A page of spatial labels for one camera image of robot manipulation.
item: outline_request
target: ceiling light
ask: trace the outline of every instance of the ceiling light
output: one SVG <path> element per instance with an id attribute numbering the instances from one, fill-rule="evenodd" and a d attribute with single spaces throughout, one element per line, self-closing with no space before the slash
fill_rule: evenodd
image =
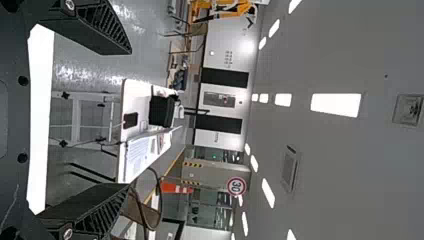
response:
<path id="1" fill-rule="evenodd" d="M 257 102 L 259 100 L 259 94 L 254 93 L 252 94 L 252 102 Z"/>
<path id="2" fill-rule="evenodd" d="M 280 19 L 277 19 L 277 21 L 275 21 L 275 23 L 269 29 L 268 37 L 272 38 L 272 36 L 274 36 L 274 34 L 278 31 L 279 28 L 280 28 Z"/>
<path id="3" fill-rule="evenodd" d="M 247 235 L 249 234 L 249 226 L 247 225 L 247 217 L 245 212 L 243 212 L 243 214 L 241 215 L 241 221 L 243 222 L 244 236 L 247 237 Z"/>
<path id="4" fill-rule="evenodd" d="M 274 208 L 275 205 L 275 195 L 271 190 L 271 187 L 268 184 L 268 181 L 264 178 L 262 180 L 262 190 L 264 191 L 266 200 L 268 200 L 269 206 Z"/>
<path id="5" fill-rule="evenodd" d="M 246 151 L 246 154 L 247 155 L 250 155 L 250 146 L 249 146 L 249 144 L 244 144 L 244 151 Z"/>
<path id="6" fill-rule="evenodd" d="M 289 5 L 289 14 L 291 14 L 301 2 L 302 0 L 291 0 Z"/>
<path id="7" fill-rule="evenodd" d="M 231 217 L 230 217 L 230 227 L 232 227 L 232 226 L 234 225 L 233 216 L 234 216 L 234 214 L 233 214 L 233 213 L 231 213 Z"/>
<path id="8" fill-rule="evenodd" d="M 237 198 L 239 200 L 239 206 L 240 207 L 243 207 L 243 196 L 242 195 L 239 195 Z"/>
<path id="9" fill-rule="evenodd" d="M 314 94 L 311 110 L 346 117 L 358 117 L 361 94 Z"/>
<path id="10" fill-rule="evenodd" d="M 259 42 L 259 50 L 265 47 L 266 44 L 266 37 L 262 38 L 262 40 Z"/>
<path id="11" fill-rule="evenodd" d="M 275 105 L 290 107 L 292 95 L 290 93 L 278 93 L 275 95 Z"/>
<path id="12" fill-rule="evenodd" d="M 287 240 L 296 240 L 296 237 L 294 236 L 291 229 L 289 229 L 289 232 L 287 233 Z"/>
<path id="13" fill-rule="evenodd" d="M 252 168 L 255 172 L 258 172 L 259 164 L 258 164 L 258 161 L 256 161 L 255 156 L 253 156 L 253 155 L 250 158 L 250 165 L 252 166 Z"/>
<path id="14" fill-rule="evenodd" d="M 269 100 L 269 94 L 268 93 L 262 93 L 259 96 L 259 102 L 261 102 L 261 103 L 268 103 L 268 100 Z"/>

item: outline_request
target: sign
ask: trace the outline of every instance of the sign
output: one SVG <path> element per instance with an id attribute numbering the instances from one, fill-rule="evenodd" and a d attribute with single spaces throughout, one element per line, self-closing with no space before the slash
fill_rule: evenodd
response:
<path id="1" fill-rule="evenodd" d="M 247 190 L 247 183 L 243 178 L 233 177 L 227 183 L 228 192 L 233 196 L 243 195 Z"/>

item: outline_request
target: orange barrier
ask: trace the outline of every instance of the orange barrier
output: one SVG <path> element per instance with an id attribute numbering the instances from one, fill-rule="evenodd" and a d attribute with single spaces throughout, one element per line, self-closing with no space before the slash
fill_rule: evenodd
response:
<path id="1" fill-rule="evenodd" d="M 162 193 L 181 193 L 181 194 L 191 194 L 194 192 L 193 188 L 190 187 L 181 187 L 174 183 L 162 182 L 160 184 Z"/>

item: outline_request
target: black machine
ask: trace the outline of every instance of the black machine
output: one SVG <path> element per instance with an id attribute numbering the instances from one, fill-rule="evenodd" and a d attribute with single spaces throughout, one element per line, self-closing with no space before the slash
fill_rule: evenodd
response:
<path id="1" fill-rule="evenodd" d="M 125 185 L 98 185 L 64 203 L 68 205 L 38 216 L 28 207 L 31 80 L 27 39 L 37 23 L 101 55 L 132 52 L 108 0 L 0 0 L 0 239 L 100 240 L 117 218 L 128 192 Z M 85 205 L 76 205 L 89 196 L 93 198 Z"/>

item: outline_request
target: desk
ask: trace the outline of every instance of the desk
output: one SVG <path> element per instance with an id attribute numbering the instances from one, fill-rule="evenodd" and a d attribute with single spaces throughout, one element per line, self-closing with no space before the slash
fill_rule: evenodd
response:
<path id="1" fill-rule="evenodd" d="M 131 183 L 147 167 L 155 162 L 160 156 L 171 148 L 172 132 L 178 128 L 165 129 L 159 126 L 149 126 L 149 109 L 152 95 L 168 97 L 178 94 L 175 90 L 154 86 L 149 83 L 136 80 L 125 80 L 122 84 L 121 94 L 110 93 L 83 93 L 83 92 L 53 92 L 52 98 L 61 98 L 72 101 L 72 123 L 71 125 L 51 125 L 51 128 L 71 127 L 71 139 L 67 141 L 68 146 L 76 148 L 100 150 L 117 157 L 117 168 L 115 178 L 103 177 L 106 181 L 117 183 Z M 81 102 L 92 101 L 99 104 L 110 104 L 111 111 L 108 124 L 105 126 L 82 126 L 81 125 Z M 114 118 L 114 108 L 120 105 L 119 120 Z M 137 114 L 136 125 L 130 128 L 124 127 L 124 116 L 126 114 Z M 99 143 L 84 143 L 80 141 L 80 132 L 87 128 L 101 128 L 108 130 L 105 147 Z M 113 138 L 112 132 L 118 129 L 118 137 Z M 58 141 L 50 139 L 51 145 L 58 145 Z M 78 165 L 80 170 L 93 174 L 95 171 L 87 171 Z M 73 174 L 90 180 L 80 174 Z"/>

